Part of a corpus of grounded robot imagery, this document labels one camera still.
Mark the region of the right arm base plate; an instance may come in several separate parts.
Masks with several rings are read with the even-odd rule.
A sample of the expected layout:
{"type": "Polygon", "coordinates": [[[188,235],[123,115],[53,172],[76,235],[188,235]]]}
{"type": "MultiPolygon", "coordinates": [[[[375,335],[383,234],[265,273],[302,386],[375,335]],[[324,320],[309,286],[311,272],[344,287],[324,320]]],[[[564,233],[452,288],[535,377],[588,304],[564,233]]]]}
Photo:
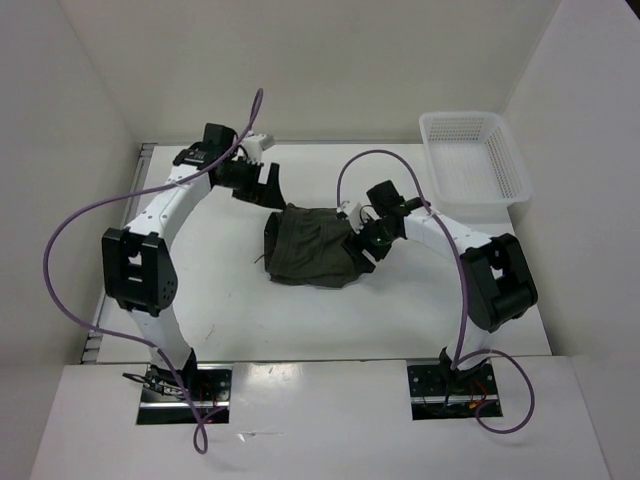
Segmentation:
{"type": "Polygon", "coordinates": [[[436,360],[409,362],[406,367],[412,419],[451,420],[502,417],[497,384],[490,363],[451,386],[436,360]]]}

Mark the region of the dark green shorts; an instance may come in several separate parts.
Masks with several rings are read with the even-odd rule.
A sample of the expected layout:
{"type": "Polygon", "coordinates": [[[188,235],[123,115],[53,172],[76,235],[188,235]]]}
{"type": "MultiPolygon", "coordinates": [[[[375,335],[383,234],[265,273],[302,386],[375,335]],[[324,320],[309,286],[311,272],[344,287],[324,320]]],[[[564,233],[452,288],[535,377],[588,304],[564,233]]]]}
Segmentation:
{"type": "Polygon", "coordinates": [[[264,228],[264,270],[274,283],[341,289],[375,265],[350,241],[349,222],[334,209],[288,204],[270,214],[264,228]]]}

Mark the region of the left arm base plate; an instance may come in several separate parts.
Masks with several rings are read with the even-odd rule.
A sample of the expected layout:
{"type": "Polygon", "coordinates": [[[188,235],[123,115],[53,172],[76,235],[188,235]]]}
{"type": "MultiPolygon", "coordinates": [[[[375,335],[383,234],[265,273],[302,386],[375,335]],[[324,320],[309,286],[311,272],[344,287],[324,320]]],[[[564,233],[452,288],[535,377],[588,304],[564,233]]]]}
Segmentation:
{"type": "MultiPolygon", "coordinates": [[[[195,425],[196,419],[184,395],[168,372],[148,367],[143,375],[123,376],[141,385],[136,424],[142,426],[195,425]]],[[[196,388],[190,392],[198,414],[206,424],[228,424],[232,387],[232,368],[202,365],[196,388]]]]}

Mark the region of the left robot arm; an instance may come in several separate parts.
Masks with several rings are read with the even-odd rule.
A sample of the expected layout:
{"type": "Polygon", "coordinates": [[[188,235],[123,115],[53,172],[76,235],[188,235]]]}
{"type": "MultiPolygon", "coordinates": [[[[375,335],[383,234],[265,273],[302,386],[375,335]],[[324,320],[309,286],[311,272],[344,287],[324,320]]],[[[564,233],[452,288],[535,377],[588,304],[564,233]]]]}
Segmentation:
{"type": "Polygon", "coordinates": [[[278,164],[270,165],[265,182],[259,180],[262,155],[274,143],[267,134],[248,132],[238,138],[230,127],[207,124],[202,140],[174,158],[163,191],[124,228],[110,228],[102,237],[106,294],[129,313],[150,344],[152,361],[144,380],[177,399],[195,395],[204,377],[175,315],[178,276],[171,245],[216,186],[230,189],[238,200],[283,209],[278,164]]]}

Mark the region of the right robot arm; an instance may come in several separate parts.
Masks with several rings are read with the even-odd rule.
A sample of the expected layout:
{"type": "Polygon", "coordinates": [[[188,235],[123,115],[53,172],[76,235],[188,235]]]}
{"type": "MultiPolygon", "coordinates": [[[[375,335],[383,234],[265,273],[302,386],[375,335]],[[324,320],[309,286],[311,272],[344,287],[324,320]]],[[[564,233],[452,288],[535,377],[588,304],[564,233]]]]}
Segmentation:
{"type": "Polygon", "coordinates": [[[367,196],[376,215],[344,201],[337,212],[353,234],[347,245],[368,266],[389,253],[394,241],[421,244],[454,262],[460,280],[462,320],[456,338],[439,355],[440,385],[450,393],[469,386],[489,356],[491,335],[522,317],[538,292],[519,240],[510,233],[490,236],[435,210],[420,198],[407,200],[388,180],[367,196]]]}

